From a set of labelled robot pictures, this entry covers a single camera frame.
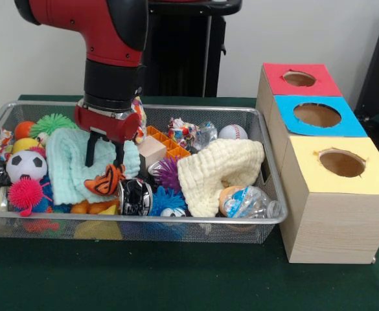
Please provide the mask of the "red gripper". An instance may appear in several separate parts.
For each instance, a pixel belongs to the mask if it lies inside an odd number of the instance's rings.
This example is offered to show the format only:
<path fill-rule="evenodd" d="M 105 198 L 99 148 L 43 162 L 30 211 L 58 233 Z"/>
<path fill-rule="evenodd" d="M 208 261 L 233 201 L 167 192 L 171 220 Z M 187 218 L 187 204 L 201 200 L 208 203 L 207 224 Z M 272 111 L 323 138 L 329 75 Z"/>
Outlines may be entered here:
<path fill-rule="evenodd" d="M 79 100 L 75 106 L 75 122 L 77 126 L 90 132 L 87 142 L 86 167 L 94 163 L 95 145 L 98 141 L 98 133 L 104 135 L 115 146 L 116 158 L 113 164 L 120 167 L 124 159 L 124 141 L 130 141 L 137 133 L 140 119 L 132 109 L 123 112 L 102 111 L 89 108 L 83 100 Z"/>

